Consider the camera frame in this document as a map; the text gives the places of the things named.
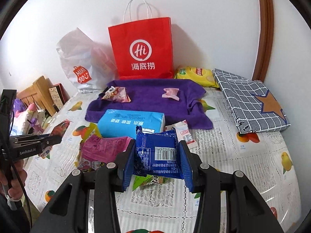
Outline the person left hand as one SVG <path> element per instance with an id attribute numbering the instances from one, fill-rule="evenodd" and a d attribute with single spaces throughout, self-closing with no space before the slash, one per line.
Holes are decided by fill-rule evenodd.
<path id="1" fill-rule="evenodd" d="M 25 186 L 25 180 L 27 179 L 27 172 L 23 169 L 24 160 L 21 159 L 14 163 L 17 173 L 21 179 L 22 186 Z M 8 181 L 1 170 L 1 195 L 5 196 L 2 185 L 7 185 Z M 23 190 L 17 178 L 13 179 L 11 182 L 12 187 L 8 190 L 8 194 L 14 200 L 20 200 L 23 196 Z"/>

